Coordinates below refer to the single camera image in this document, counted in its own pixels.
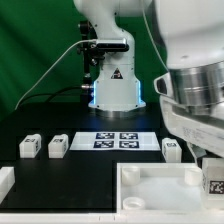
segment black cable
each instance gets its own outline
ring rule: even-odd
[[[25,101],[31,99],[31,98],[34,98],[34,97],[38,97],[38,96],[50,96],[46,102],[50,102],[53,98],[55,98],[56,96],[72,96],[73,94],[61,94],[63,92],[66,92],[66,91],[69,91],[69,90],[72,90],[72,89],[81,89],[80,87],[78,86],[73,86],[73,87],[66,87],[64,89],[61,89],[59,91],[57,91],[56,93],[39,93],[39,94],[34,94],[34,95],[31,95],[31,96],[28,96],[26,98],[24,98],[18,105],[18,107],[20,107]]]
[[[56,93],[52,94],[45,102],[49,103],[52,99],[54,99],[56,96],[58,96],[61,93],[67,92],[69,90],[73,90],[73,89],[79,89],[81,90],[80,86],[72,86],[72,87],[66,87],[64,89],[61,89],[59,91],[57,91]]]

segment green backdrop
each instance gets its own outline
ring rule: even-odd
[[[84,19],[72,0],[0,0],[0,120],[14,110],[20,97],[58,57],[81,39],[77,24]],[[144,100],[158,101],[153,79],[164,70],[152,49],[143,19],[117,21],[135,37],[135,73],[143,81]],[[82,57],[74,50],[31,94],[79,85],[82,76]]]

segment white cable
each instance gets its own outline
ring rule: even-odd
[[[72,50],[76,45],[81,44],[81,43],[89,43],[89,42],[95,42],[96,39],[93,40],[82,40],[82,41],[78,41],[75,44],[73,44],[72,46],[70,46],[62,55],[61,57],[41,76],[41,78],[20,98],[20,100],[18,101],[18,103],[16,104],[15,110],[18,109],[18,106],[20,105],[20,102],[31,92],[33,91],[33,89],[36,88],[36,86],[50,73],[50,71],[62,60],[62,58],[64,58],[64,56],[66,56],[66,54]]]
[[[146,19],[146,15],[145,15],[144,0],[141,0],[141,6],[142,6],[142,14],[143,14],[143,18],[144,18],[145,26],[146,26],[146,29],[147,29],[147,31],[148,31],[149,38],[150,38],[150,40],[151,40],[151,42],[152,42],[153,48],[154,48],[154,50],[155,50],[155,52],[156,52],[156,54],[157,54],[157,56],[158,56],[158,58],[159,58],[161,64],[162,64],[163,67],[166,69],[166,71],[169,72],[169,69],[167,68],[167,66],[165,65],[165,63],[163,62],[163,59],[161,58],[161,56],[160,56],[160,54],[159,54],[159,51],[158,51],[158,49],[157,49],[157,47],[156,47],[156,44],[155,44],[155,42],[154,42],[154,40],[153,40],[153,37],[152,37],[152,33],[151,33],[150,29],[149,29],[149,25],[148,25],[148,22],[147,22],[147,19]]]

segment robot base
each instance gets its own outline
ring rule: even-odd
[[[106,118],[129,118],[145,112],[145,107],[140,107],[130,111],[106,111],[97,108],[89,108],[91,114]]]

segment black sticker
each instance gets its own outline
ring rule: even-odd
[[[139,149],[138,141],[120,141],[119,147],[123,149]]]
[[[123,79],[120,70],[117,68],[112,75],[111,79]]]
[[[120,139],[138,139],[137,133],[120,133]]]
[[[108,149],[114,147],[114,141],[96,141],[94,142],[94,149]]]
[[[97,133],[96,139],[114,139],[114,133]]]
[[[56,138],[56,139],[54,139],[54,141],[53,142],[57,142],[57,143],[60,143],[60,142],[63,142],[63,139],[60,139],[60,138]]]
[[[166,143],[166,145],[167,145],[168,147],[176,147],[176,146],[177,146],[176,143]]]
[[[38,141],[36,142],[36,151],[38,150]]]
[[[30,138],[28,138],[28,139],[26,139],[25,142],[35,142],[35,140],[36,140],[36,139],[30,139]]]
[[[210,181],[209,194],[224,194],[224,181]]]

